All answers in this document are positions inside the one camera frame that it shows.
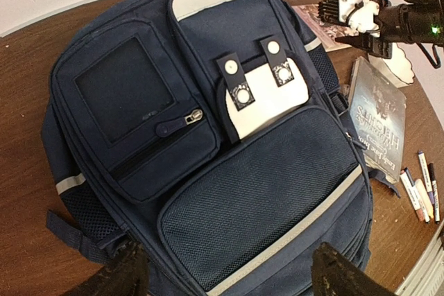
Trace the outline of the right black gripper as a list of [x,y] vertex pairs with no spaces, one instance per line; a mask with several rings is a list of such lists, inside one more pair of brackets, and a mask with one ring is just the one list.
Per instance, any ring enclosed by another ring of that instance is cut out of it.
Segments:
[[400,31],[399,6],[388,0],[322,0],[318,3],[319,19],[334,26],[352,30],[353,34],[335,37],[377,58],[392,58],[392,43]]

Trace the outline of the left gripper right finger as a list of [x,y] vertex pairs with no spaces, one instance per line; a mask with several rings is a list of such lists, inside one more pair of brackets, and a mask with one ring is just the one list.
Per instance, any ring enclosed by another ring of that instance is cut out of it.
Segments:
[[391,291],[355,267],[329,243],[321,243],[312,259],[311,280],[315,296],[392,295]]

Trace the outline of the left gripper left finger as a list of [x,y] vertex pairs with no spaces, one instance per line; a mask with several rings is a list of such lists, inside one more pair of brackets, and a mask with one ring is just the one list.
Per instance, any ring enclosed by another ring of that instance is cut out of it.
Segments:
[[148,257],[131,241],[81,286],[81,295],[148,295]]

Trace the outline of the pink illustrated paperback book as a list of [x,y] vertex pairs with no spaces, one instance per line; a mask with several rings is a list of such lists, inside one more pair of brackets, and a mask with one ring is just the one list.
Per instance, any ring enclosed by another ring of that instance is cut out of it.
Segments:
[[337,26],[321,21],[318,17],[318,6],[316,4],[294,6],[293,9],[315,33],[327,52],[350,47],[348,44],[337,42],[336,38],[351,35],[352,31],[344,26]]

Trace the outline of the navy blue student backpack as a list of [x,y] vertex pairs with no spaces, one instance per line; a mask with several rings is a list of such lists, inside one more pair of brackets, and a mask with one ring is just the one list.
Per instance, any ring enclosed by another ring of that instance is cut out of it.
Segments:
[[283,0],[126,0],[54,64],[42,142],[69,247],[136,242],[149,295],[312,295],[330,244],[366,269],[370,179],[337,74]]

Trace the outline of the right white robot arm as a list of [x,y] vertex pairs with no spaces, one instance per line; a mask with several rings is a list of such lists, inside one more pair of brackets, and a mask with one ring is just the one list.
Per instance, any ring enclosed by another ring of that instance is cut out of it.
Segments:
[[433,68],[441,67],[443,0],[322,0],[318,17],[358,32],[337,42],[383,59],[392,57],[394,43],[415,44]]

